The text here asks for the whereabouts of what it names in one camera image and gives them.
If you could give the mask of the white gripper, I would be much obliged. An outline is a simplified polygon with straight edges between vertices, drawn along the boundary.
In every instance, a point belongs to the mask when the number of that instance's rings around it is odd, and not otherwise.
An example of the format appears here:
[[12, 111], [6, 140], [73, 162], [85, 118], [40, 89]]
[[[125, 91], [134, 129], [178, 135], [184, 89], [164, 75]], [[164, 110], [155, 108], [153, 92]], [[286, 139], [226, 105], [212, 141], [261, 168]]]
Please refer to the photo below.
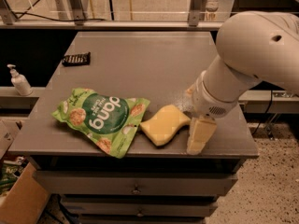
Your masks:
[[205, 74], [206, 71], [203, 71], [185, 91], [186, 95], [191, 97], [194, 111], [200, 116], [191, 120], [187, 142], [187, 153], [190, 155], [202, 152], [217, 129], [214, 119], [225, 117], [237, 105], [237, 101], [223, 102], [213, 97], [205, 87]]

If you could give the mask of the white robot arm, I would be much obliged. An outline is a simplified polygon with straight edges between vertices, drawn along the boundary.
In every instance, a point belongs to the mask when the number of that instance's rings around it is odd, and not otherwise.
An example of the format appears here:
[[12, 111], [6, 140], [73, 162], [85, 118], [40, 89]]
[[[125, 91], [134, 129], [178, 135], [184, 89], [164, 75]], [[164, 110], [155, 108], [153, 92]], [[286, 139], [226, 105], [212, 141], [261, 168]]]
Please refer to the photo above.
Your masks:
[[299, 93], [299, 17], [281, 12], [240, 12], [216, 37], [217, 56], [187, 89], [197, 116], [187, 153], [197, 155], [247, 90], [265, 81]]

